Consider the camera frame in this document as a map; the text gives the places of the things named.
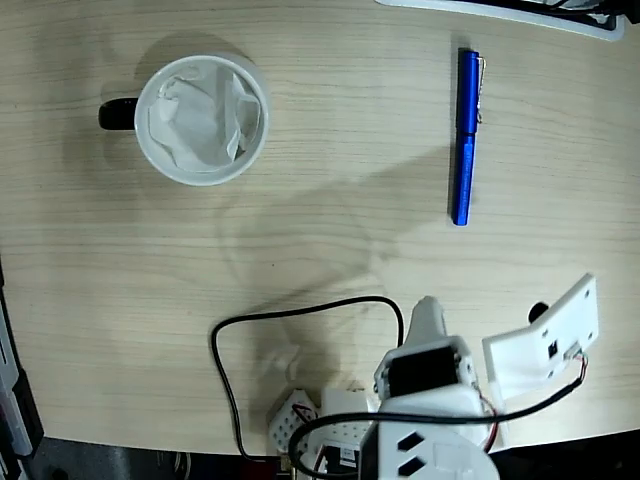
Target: white mug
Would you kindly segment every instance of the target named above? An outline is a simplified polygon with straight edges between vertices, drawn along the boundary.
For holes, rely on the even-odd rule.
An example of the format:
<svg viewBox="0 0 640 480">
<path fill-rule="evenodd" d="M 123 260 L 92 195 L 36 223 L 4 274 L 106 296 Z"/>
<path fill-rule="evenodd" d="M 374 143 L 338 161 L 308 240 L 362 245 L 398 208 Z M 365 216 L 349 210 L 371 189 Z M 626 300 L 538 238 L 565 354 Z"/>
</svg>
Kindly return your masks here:
<svg viewBox="0 0 640 480">
<path fill-rule="evenodd" d="M 177 72 L 194 63 L 214 62 L 231 69 L 253 90 L 260 102 L 260 118 L 255 139 L 231 164 L 210 172 L 189 172 L 179 168 L 173 158 L 149 133 L 149 107 L 158 98 L 161 86 Z M 193 186 L 219 185 L 247 170 L 262 151 L 270 124 L 271 104 L 267 84 L 252 62 L 232 53 L 193 55 L 162 67 L 149 79 L 138 98 L 118 98 L 104 103 L 98 121 L 105 130 L 135 130 L 140 149 L 160 173 L 176 182 Z"/>
</svg>

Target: pen clip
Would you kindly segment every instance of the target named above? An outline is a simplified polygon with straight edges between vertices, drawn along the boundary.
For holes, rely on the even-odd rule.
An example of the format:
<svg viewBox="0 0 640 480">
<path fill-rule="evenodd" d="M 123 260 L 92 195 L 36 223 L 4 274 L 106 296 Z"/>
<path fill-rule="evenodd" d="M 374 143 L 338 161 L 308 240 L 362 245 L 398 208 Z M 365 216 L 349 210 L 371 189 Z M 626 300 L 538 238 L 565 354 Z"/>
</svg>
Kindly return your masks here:
<svg viewBox="0 0 640 480">
<path fill-rule="evenodd" d="M 478 112 L 478 123 L 482 123 L 482 112 L 480 111 L 480 97 L 482 95 L 482 83 L 484 82 L 484 71 L 487 69 L 487 60 L 484 57 L 478 57 L 478 70 L 480 80 L 478 81 L 478 105 L 476 111 Z"/>
</svg>

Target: wooden table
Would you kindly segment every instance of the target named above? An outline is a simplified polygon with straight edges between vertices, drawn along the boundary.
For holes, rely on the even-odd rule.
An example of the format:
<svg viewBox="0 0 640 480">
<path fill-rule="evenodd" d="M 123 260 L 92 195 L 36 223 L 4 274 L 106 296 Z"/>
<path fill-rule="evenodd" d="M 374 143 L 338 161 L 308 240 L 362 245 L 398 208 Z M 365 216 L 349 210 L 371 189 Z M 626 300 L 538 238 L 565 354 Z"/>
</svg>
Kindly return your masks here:
<svg viewBox="0 0 640 480">
<path fill-rule="evenodd" d="M 471 222 L 447 215 L 459 47 L 488 60 Z M 273 127 L 231 183 L 165 179 L 101 102 L 165 63 L 240 52 Z M 591 271 L 586 384 L 511 427 L 516 445 L 640 427 L 640 29 L 607 43 L 371 0 L 5 2 L 0 253 L 49 436 L 235 452 L 208 349 L 220 320 L 371 293 L 437 296 L 478 366 Z M 372 385 L 384 306 L 238 326 L 224 361 L 252 452 L 294 385 Z M 576 372 L 554 385 L 558 388 Z M 512 408 L 541 398 L 512 402 Z"/>
</svg>

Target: pen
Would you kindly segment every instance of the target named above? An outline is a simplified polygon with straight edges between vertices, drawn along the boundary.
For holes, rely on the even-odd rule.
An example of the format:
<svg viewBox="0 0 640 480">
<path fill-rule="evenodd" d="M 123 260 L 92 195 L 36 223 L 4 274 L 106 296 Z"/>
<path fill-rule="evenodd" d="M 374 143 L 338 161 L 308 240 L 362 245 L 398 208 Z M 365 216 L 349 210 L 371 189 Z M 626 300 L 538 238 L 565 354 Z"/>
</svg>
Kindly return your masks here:
<svg viewBox="0 0 640 480">
<path fill-rule="evenodd" d="M 453 205 L 453 223 L 458 226 L 469 222 L 471 180 L 476 149 L 476 131 L 479 122 L 480 89 L 484 75 L 484 59 L 471 50 L 460 55 L 458 82 L 458 122 L 456 134 L 456 183 Z"/>
</svg>

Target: black mug handle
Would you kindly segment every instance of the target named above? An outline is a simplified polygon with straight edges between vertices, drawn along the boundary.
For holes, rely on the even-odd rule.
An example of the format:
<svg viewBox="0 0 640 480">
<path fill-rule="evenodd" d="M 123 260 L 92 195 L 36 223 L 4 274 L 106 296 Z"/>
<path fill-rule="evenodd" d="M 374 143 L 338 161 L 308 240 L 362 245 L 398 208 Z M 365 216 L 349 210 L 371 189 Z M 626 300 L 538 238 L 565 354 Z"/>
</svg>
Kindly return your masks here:
<svg viewBox="0 0 640 480">
<path fill-rule="evenodd" d="M 105 130 L 133 130 L 137 98 L 116 98 L 103 103 L 98 123 Z"/>
</svg>

